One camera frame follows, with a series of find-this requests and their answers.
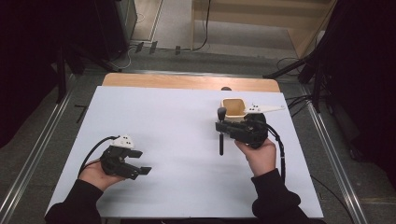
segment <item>cable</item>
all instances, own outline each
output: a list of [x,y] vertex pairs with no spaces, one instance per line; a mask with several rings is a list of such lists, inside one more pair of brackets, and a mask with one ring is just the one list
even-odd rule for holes
[[107,140],[115,140],[115,139],[117,139],[117,138],[118,138],[118,137],[115,137],[115,136],[109,136],[109,137],[104,138],[103,140],[101,140],[98,144],[96,144],[96,146],[94,146],[94,147],[91,149],[91,151],[88,153],[87,157],[85,158],[84,162],[81,164],[81,166],[80,166],[80,168],[79,168],[79,171],[78,171],[78,177],[79,177],[79,175],[81,174],[81,172],[87,167],[87,166],[85,165],[85,163],[86,163],[87,160],[90,158],[91,154],[92,154],[100,145],[102,145],[102,143],[104,143],[105,141],[107,141]]
[[280,140],[279,134],[275,131],[273,127],[269,124],[266,124],[268,132],[274,136],[275,140],[279,144],[279,152],[280,152],[280,176],[282,177],[283,183],[285,183],[286,179],[286,163],[285,163],[285,148],[283,147],[283,143]]
[[[209,30],[208,30],[208,28],[207,28],[208,20],[209,20],[209,16],[207,16],[207,18],[206,18],[206,27],[205,27],[205,22],[202,21],[202,27],[204,28],[206,39],[207,39],[208,32],[209,32]],[[206,44],[208,45],[208,48],[205,50],[205,52],[208,52],[209,49],[210,49],[210,44],[208,44],[208,43],[206,43]]]
[[304,108],[306,108],[309,104],[311,103],[311,101],[306,101],[305,104],[303,106],[300,107],[299,110],[297,110],[297,112],[295,112],[294,114],[291,115],[291,117],[293,118],[294,116],[296,116],[298,113],[300,113]]
[[136,23],[142,22],[142,21],[144,21],[144,20],[146,19],[145,15],[143,15],[142,13],[136,13],[136,14],[137,14],[137,15],[141,15],[141,16],[143,17],[142,20],[137,21]]
[[[151,49],[151,47],[148,47],[148,46],[143,46],[142,48],[143,49]],[[159,50],[159,51],[175,51],[174,49],[162,49],[162,48],[156,48],[156,50]],[[192,53],[204,53],[204,51],[197,51],[197,50],[191,50],[191,49],[181,49],[180,51],[192,52]]]
[[207,33],[208,33],[208,31],[207,31],[207,24],[208,24],[208,22],[209,22],[209,12],[210,12],[210,5],[211,5],[211,3],[212,3],[212,1],[211,0],[209,0],[209,3],[208,3],[208,5],[207,5],[207,13],[206,13],[206,26],[205,26],[205,41],[204,41],[204,43],[201,45],[201,47],[199,47],[198,49],[193,49],[192,51],[196,51],[196,50],[199,50],[199,49],[201,49],[205,44],[206,44],[206,41],[207,41]]
[[328,191],[332,194],[332,196],[334,196],[335,199],[337,199],[337,201],[338,201],[341,205],[343,205],[344,209],[346,210],[347,215],[349,216],[349,219],[351,220],[352,223],[355,223],[355,222],[353,221],[352,215],[350,215],[349,210],[348,210],[347,207],[344,205],[344,203],[341,201],[341,199],[338,198],[337,195],[335,195],[335,193],[332,192],[332,190],[330,190],[326,185],[324,185],[322,182],[320,182],[317,178],[315,178],[315,177],[312,176],[312,175],[310,175],[310,176],[311,176],[311,178],[313,178],[314,180],[316,180],[321,186],[323,186],[326,190],[328,190]]
[[135,47],[132,47],[132,48],[128,49],[128,51],[127,51],[127,55],[128,55],[128,59],[129,59],[129,62],[128,62],[127,65],[125,65],[125,66],[118,66],[118,65],[116,65],[116,64],[114,64],[114,63],[112,63],[112,62],[109,62],[109,63],[110,63],[111,65],[115,66],[116,68],[119,68],[119,69],[123,69],[123,68],[129,67],[129,65],[131,65],[131,63],[132,63],[131,55],[129,55],[129,53],[131,52],[132,49],[135,49]]
[[274,78],[280,77],[280,76],[286,74],[287,72],[289,72],[289,71],[291,71],[293,69],[296,69],[296,68],[298,68],[298,67],[300,67],[302,65],[307,65],[307,66],[313,67],[311,64],[309,64],[307,62],[307,61],[310,61],[311,58],[312,58],[312,53],[308,54],[307,56],[303,57],[302,59],[298,60],[297,62],[292,63],[292,64],[282,68],[279,71],[276,71],[276,72],[274,72],[274,73],[272,73],[270,75],[263,75],[262,77],[263,78],[274,79]]
[[292,100],[292,99],[297,99],[297,98],[301,98],[301,97],[305,97],[305,96],[310,96],[310,95],[294,96],[294,97],[286,98],[285,100]]
[[[277,68],[278,71],[280,70],[279,64],[280,64],[282,61],[284,61],[284,60],[296,60],[296,61],[299,61],[299,59],[297,59],[297,58],[283,58],[283,59],[280,59],[280,60],[277,61],[277,63],[276,63],[276,68]],[[298,76],[298,75],[300,75],[301,71],[299,70],[299,67],[296,67],[295,69],[298,71],[298,74],[285,73],[285,75],[288,75],[288,76]]]
[[301,103],[303,101],[306,101],[306,100],[310,101],[311,98],[312,98],[312,95],[303,95],[303,96],[288,98],[286,100],[294,99],[290,104],[288,104],[288,109],[292,109],[297,104],[299,104],[299,103]]

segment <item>white tabletop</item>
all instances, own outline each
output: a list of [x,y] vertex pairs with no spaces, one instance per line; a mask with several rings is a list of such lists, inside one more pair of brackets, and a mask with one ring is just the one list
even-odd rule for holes
[[[110,187],[97,203],[102,217],[254,217],[257,193],[245,156],[227,136],[219,155],[215,122],[224,98],[287,108],[282,93],[98,87],[49,207],[64,200],[100,140],[128,133],[143,155],[126,161],[152,170]],[[288,189],[299,194],[309,217],[323,217],[289,110],[264,115],[285,146]],[[90,161],[109,144],[97,148]]]

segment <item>floor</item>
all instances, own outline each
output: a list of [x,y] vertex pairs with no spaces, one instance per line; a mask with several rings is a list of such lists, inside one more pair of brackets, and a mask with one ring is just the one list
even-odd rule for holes
[[132,35],[135,41],[152,41],[163,7],[163,0],[134,0],[137,13],[136,27]]
[[[139,6],[136,1],[136,8],[147,7]],[[137,12],[145,19],[156,18],[151,19],[157,20],[156,24],[153,23],[149,32],[141,35],[143,37],[133,38],[129,53],[112,62],[122,69],[122,72],[173,71],[185,75],[194,73],[261,78],[262,75],[275,72],[279,67],[295,61],[294,49],[284,29],[219,22],[209,23],[207,44],[201,50],[182,51],[180,55],[176,55],[176,46],[181,46],[182,49],[190,46],[190,1],[163,0],[160,10],[153,8],[154,10],[148,11],[138,9]],[[205,31],[201,21],[196,21],[195,27],[197,29],[195,46],[200,46]],[[146,48],[138,53],[134,52],[134,45],[141,41],[145,42]],[[156,52],[150,53],[149,47],[155,41],[158,41]],[[23,165],[30,160],[29,155],[34,152],[37,139],[41,139],[41,131],[47,128],[46,123],[52,118],[51,114],[56,109],[61,110],[61,116],[56,121],[57,125],[52,127],[49,139],[43,141],[45,150],[41,152],[41,159],[34,164],[35,171],[30,176],[26,176],[30,181],[18,189],[21,191],[21,197],[18,199],[20,202],[10,208],[12,214],[6,218],[3,217],[5,208],[2,206],[1,223],[44,223],[42,217],[45,215],[53,188],[81,124],[78,118],[81,116],[82,108],[78,105],[90,103],[96,86],[101,85],[106,74],[106,71],[97,65],[85,63],[87,69],[84,76],[71,76],[69,80],[71,92],[67,102],[64,102],[63,110],[55,107],[56,90],[54,90],[24,123],[11,143],[1,148],[0,196],[4,200],[11,186],[16,183],[15,180]],[[312,88],[311,84],[298,83],[295,76],[298,72],[298,70],[291,71],[289,75],[277,79],[286,98],[303,95],[304,91]],[[363,210],[365,221],[359,223],[394,223],[396,192],[384,172],[370,162],[357,162],[350,158],[347,142],[335,118],[326,109],[325,102],[320,106],[322,108],[320,118],[326,125],[333,148]],[[297,112],[299,108],[294,108],[290,113]],[[316,123],[313,121],[312,108],[310,106],[302,108],[301,112],[293,117],[293,122],[311,175],[325,186],[313,180],[324,220],[329,224],[352,223],[347,209],[332,195],[333,192],[343,204],[346,204],[345,193],[334,174],[329,153],[323,146]],[[119,223],[119,221],[110,219],[107,223]]]

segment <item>person's right hand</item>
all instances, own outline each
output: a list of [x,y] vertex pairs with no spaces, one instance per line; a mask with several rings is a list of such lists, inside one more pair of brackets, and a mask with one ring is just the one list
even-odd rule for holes
[[88,182],[101,191],[105,191],[108,187],[125,180],[124,177],[118,175],[107,175],[102,169],[102,163],[99,160],[90,162],[79,175],[78,179]]
[[248,164],[255,177],[275,170],[276,147],[268,138],[256,149],[236,140],[235,144],[247,157]]

